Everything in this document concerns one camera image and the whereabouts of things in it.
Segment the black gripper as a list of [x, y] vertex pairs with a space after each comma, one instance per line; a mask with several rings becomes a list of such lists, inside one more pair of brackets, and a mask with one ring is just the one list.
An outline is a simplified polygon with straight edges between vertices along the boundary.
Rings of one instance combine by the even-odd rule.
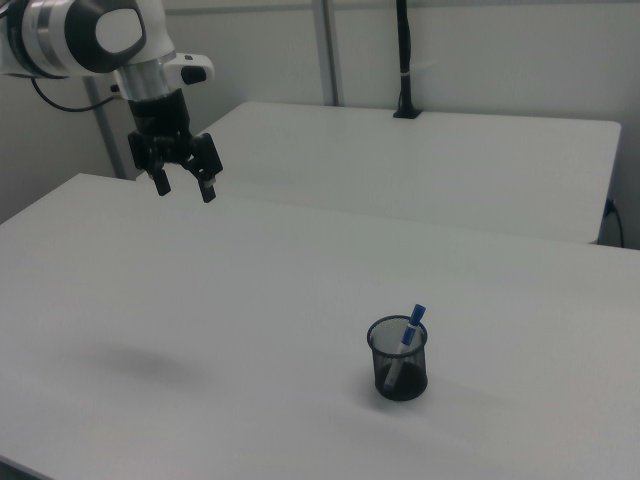
[[133, 163], [147, 173], [157, 193], [165, 196], [171, 191], [164, 163], [185, 160], [182, 166], [196, 178], [203, 201], [213, 201], [216, 176], [223, 171], [223, 165], [209, 133], [195, 137], [191, 134], [183, 92], [174, 91], [151, 100], [129, 100], [128, 105], [136, 126], [128, 135]]

